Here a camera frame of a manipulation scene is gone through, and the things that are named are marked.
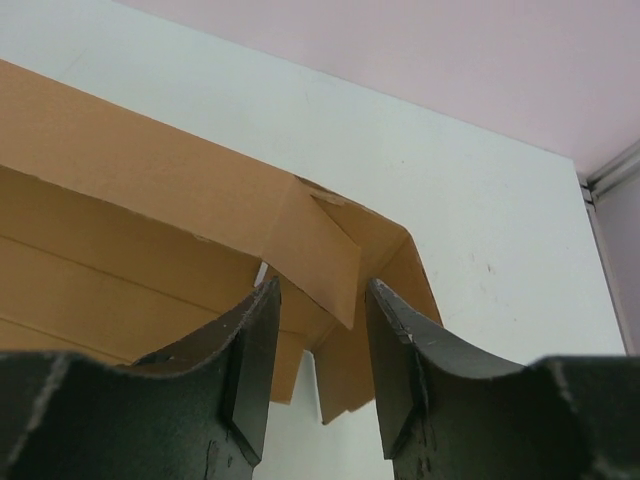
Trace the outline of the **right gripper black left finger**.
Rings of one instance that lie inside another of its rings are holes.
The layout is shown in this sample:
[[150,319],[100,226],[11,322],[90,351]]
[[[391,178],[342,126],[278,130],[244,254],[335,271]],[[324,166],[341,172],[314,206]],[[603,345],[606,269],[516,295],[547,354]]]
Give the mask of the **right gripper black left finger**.
[[71,351],[1,355],[5,479],[249,479],[261,462],[278,280],[129,366]]

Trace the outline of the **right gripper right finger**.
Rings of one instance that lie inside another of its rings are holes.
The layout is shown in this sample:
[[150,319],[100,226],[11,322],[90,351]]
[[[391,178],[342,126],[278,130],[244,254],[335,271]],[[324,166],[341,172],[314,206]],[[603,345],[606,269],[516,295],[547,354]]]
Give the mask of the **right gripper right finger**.
[[413,309],[380,280],[366,320],[383,454],[398,479],[635,479],[639,360],[520,365]]

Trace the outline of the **cardboard box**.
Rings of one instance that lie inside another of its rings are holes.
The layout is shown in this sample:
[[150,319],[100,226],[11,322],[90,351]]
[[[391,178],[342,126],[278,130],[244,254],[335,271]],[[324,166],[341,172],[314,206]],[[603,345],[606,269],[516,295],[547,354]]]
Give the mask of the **cardboard box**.
[[309,180],[1,65],[1,345],[109,363],[158,350],[278,277],[271,398],[305,352],[330,422],[374,396],[365,290],[440,317],[410,233]]

